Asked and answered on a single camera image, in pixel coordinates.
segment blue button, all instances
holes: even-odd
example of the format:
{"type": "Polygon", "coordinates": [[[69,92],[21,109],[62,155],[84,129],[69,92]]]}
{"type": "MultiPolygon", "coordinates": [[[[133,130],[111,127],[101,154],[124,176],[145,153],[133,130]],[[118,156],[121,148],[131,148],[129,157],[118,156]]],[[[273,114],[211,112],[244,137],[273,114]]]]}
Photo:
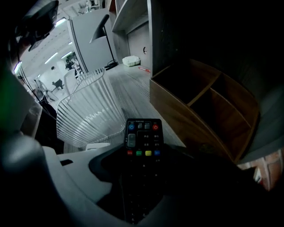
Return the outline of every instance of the blue button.
{"type": "Polygon", "coordinates": [[[135,128],[135,126],[134,125],[129,125],[129,127],[128,127],[130,130],[133,130],[134,128],[135,128]]]}

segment red power button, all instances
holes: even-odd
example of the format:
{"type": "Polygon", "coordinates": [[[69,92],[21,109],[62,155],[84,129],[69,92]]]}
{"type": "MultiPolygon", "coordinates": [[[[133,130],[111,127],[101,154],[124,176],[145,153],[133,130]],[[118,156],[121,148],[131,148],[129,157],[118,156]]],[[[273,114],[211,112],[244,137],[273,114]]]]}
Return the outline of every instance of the red power button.
{"type": "Polygon", "coordinates": [[[158,130],[159,129],[159,126],[158,125],[153,125],[153,130],[158,130]]]}

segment office desk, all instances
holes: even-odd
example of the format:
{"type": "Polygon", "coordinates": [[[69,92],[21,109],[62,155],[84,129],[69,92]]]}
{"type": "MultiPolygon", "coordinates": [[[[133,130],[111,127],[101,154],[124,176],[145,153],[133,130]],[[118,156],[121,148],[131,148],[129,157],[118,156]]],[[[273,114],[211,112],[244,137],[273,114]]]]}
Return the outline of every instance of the office desk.
{"type": "MultiPolygon", "coordinates": [[[[125,118],[159,118],[162,121],[164,142],[184,146],[166,121],[150,104],[150,74],[138,69],[138,66],[127,67],[123,64],[116,66],[105,75],[110,78],[114,93],[118,98],[125,118]]],[[[124,132],[109,137],[100,142],[121,143],[124,132]]]]}

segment green button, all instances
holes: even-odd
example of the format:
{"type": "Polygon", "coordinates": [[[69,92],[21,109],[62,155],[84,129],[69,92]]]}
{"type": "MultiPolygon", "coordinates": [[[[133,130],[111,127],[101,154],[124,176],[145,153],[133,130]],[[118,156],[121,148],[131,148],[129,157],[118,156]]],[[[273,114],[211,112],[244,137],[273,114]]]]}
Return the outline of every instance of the green button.
{"type": "Polygon", "coordinates": [[[136,156],[142,156],[142,151],[136,151],[136,156]]]}

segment ceiling light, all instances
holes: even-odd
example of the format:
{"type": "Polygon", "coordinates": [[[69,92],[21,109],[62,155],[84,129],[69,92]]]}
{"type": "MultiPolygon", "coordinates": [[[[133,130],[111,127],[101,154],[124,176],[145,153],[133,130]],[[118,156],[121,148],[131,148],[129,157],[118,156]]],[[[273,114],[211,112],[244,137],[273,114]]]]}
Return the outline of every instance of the ceiling light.
{"type": "Polygon", "coordinates": [[[56,22],[55,27],[57,27],[58,25],[61,25],[61,24],[64,23],[65,21],[66,21],[66,19],[65,19],[65,18],[62,18],[61,20],[59,20],[59,21],[56,22]]]}
{"type": "Polygon", "coordinates": [[[17,73],[17,72],[19,71],[21,64],[22,64],[22,61],[20,61],[20,62],[16,65],[16,67],[15,67],[15,69],[14,69],[14,72],[15,72],[15,73],[17,73]]]}
{"type": "Polygon", "coordinates": [[[72,54],[72,51],[70,51],[69,53],[65,54],[61,59],[67,57],[68,55],[72,54]]]}
{"type": "Polygon", "coordinates": [[[55,55],[57,55],[58,53],[56,52],[54,55],[52,55],[44,64],[47,64],[55,55]]]}

